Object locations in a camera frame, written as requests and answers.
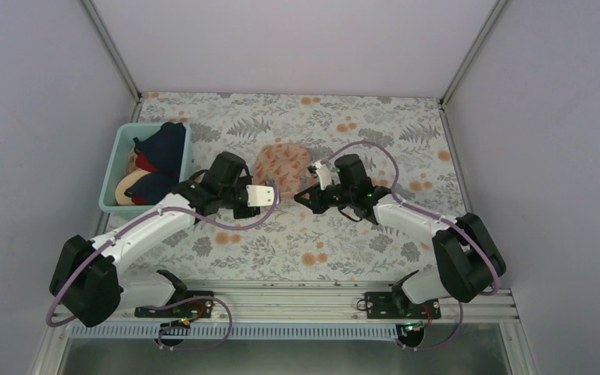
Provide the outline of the peach floral mesh laundry bag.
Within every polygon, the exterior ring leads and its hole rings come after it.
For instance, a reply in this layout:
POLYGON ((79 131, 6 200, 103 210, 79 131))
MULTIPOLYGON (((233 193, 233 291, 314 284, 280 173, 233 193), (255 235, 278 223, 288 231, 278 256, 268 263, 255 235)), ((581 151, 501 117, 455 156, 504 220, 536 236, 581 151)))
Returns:
POLYGON ((309 151, 298 144, 276 144, 262 147, 252 173, 252 183, 264 185, 273 181, 282 199, 291 199, 315 182, 308 171, 312 162, 309 151))

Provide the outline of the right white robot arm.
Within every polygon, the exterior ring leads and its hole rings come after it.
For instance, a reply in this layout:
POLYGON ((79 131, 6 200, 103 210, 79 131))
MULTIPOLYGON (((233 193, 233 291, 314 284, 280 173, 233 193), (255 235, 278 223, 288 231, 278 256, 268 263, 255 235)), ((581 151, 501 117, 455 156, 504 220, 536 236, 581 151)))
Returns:
POLYGON ((398 316, 410 318, 430 300, 452 297, 467 303, 487 288, 498 288, 506 264, 479 216, 471 212, 443 216, 402 201, 390 188, 373 184, 356 154, 344 155, 334 165, 338 183, 333 183, 325 165, 316 162, 308 169, 318 183, 297 193, 294 200, 315 214, 349 208, 355 214, 353 221, 399 230, 434 253, 434 268, 414 271, 392 286, 391 305, 398 316))

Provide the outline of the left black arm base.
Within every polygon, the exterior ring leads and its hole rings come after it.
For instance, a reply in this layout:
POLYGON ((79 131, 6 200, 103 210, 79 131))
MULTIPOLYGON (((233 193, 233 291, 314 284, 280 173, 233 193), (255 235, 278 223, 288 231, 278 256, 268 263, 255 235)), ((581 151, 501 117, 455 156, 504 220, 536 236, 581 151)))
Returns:
MULTIPOLYGON (((214 297, 213 291, 186 291, 185 295, 180 297, 172 297, 169 300, 169 304, 173 302, 179 302, 187 298, 194 298, 198 296, 209 296, 214 297)), ((179 327, 187 329, 190 325, 199 319, 208 319, 211 317, 213 310, 213 301, 209 299, 197 299, 193 302, 184 302, 182 305, 175 306, 171 309, 154 310, 145 307, 137 307, 134 310, 134 316, 137 318, 156 318, 169 320, 167 323, 160 324, 160 330, 166 327, 179 327)), ((170 347, 175 347, 181 344, 183 339, 161 339, 162 344, 170 347)))

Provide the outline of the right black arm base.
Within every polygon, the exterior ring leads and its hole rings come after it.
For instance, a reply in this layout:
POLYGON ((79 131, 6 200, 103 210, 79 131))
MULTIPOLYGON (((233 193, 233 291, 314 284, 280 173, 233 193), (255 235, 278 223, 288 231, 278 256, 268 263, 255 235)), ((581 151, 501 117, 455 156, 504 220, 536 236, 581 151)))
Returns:
POLYGON ((355 308, 364 312, 368 320, 399 320, 395 332, 403 348, 419 347, 427 327, 442 316, 437 299, 416 305, 404 295, 397 296, 392 292, 367 292, 355 303, 355 308))

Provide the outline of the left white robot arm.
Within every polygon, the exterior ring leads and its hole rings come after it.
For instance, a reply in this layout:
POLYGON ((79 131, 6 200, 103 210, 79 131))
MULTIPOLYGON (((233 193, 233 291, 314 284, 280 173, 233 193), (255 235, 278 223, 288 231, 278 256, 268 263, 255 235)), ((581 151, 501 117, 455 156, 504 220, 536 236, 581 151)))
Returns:
POLYGON ((70 322, 53 319, 58 305, 86 327, 98 326, 123 309, 180 314, 187 298, 183 281, 168 270, 127 277, 128 267, 166 238, 201 221, 227 229, 210 217, 220 209, 247 219, 259 215, 263 207, 273 211, 276 204, 272 183, 255 185, 241 157, 221 152, 208 170, 173 186, 159 203, 130 222, 92 239, 76 235, 67 240, 49 286, 54 300, 46 323, 59 327, 70 322))

